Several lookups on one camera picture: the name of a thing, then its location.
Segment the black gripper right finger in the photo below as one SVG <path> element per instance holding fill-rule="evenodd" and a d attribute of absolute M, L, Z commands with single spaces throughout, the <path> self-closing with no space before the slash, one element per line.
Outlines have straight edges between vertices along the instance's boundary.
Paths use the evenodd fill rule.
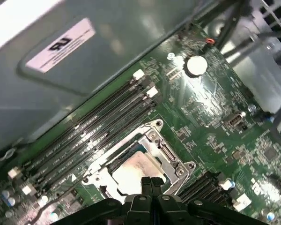
<path fill-rule="evenodd" d="M 264 225 L 258 219 L 203 199 L 185 205 L 175 195 L 154 197 L 162 225 Z"/>

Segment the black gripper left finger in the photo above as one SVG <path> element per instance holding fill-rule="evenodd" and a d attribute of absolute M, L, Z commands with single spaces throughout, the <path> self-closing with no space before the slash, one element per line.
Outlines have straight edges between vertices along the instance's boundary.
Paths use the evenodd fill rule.
<path fill-rule="evenodd" d="M 152 179 L 141 179 L 142 193 L 128 195 L 122 204 L 108 198 L 71 214 L 55 225 L 148 225 L 151 218 Z"/>

